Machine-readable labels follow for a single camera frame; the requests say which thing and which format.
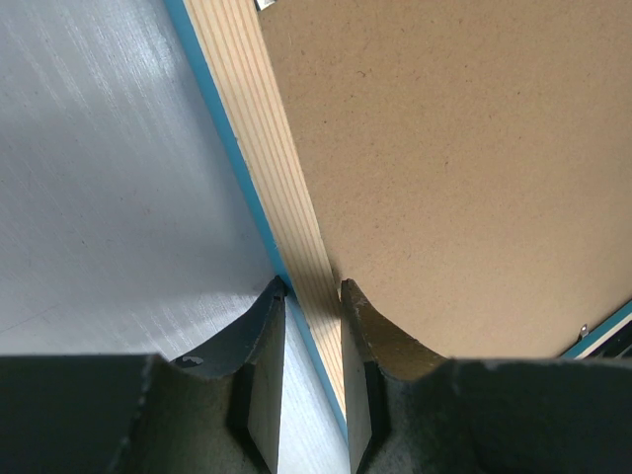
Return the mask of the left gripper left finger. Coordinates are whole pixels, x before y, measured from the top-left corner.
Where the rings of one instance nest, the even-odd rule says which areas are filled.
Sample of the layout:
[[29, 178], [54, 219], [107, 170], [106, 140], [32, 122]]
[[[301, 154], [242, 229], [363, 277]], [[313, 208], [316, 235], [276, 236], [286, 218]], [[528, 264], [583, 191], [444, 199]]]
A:
[[286, 286], [174, 360], [1, 360], [5, 473], [274, 473]]

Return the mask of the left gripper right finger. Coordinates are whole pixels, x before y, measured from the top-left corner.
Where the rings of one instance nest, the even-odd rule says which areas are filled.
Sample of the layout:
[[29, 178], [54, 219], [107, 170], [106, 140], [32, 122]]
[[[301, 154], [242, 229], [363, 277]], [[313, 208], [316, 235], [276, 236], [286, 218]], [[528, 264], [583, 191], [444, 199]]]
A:
[[631, 363], [447, 358], [341, 285], [354, 473], [627, 473]]

